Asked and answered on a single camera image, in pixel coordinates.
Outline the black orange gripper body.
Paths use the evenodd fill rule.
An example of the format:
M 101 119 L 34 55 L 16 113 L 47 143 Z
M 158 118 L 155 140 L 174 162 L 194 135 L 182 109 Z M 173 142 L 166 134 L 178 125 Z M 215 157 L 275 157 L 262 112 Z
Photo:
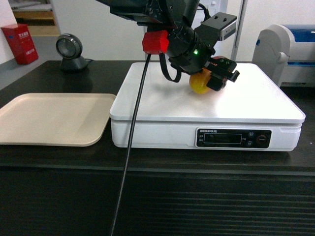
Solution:
M 209 58 L 204 67 L 220 80 L 235 82 L 240 75 L 236 70 L 237 63 L 223 56 Z

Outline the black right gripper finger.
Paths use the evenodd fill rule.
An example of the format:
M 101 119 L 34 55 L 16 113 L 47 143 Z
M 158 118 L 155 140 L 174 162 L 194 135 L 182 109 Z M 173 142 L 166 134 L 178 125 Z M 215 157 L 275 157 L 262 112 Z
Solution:
M 211 75 L 209 81 L 206 84 L 206 87 L 214 90 L 220 91 L 221 89 L 225 88 L 227 79 L 222 76 Z

